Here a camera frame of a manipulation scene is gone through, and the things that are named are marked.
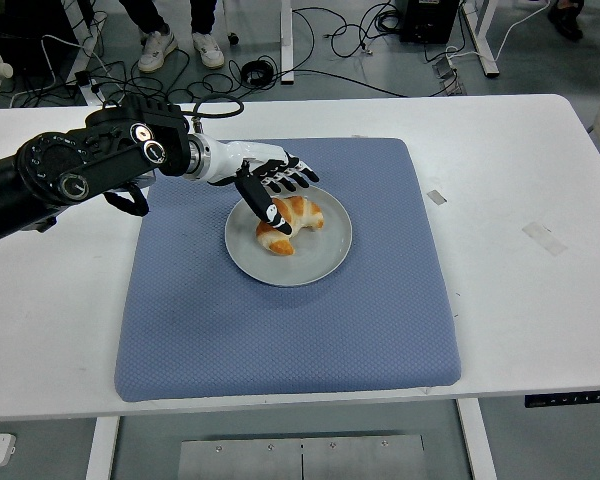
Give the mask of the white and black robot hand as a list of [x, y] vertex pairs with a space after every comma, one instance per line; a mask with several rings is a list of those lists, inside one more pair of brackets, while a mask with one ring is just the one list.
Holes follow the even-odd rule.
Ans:
[[281, 233], [293, 227], [274, 204], [269, 191], [294, 192], [318, 182], [317, 174], [298, 157], [278, 145], [232, 141], [221, 143], [205, 137], [210, 146], [210, 167], [200, 179], [214, 186], [233, 184], [253, 213]]

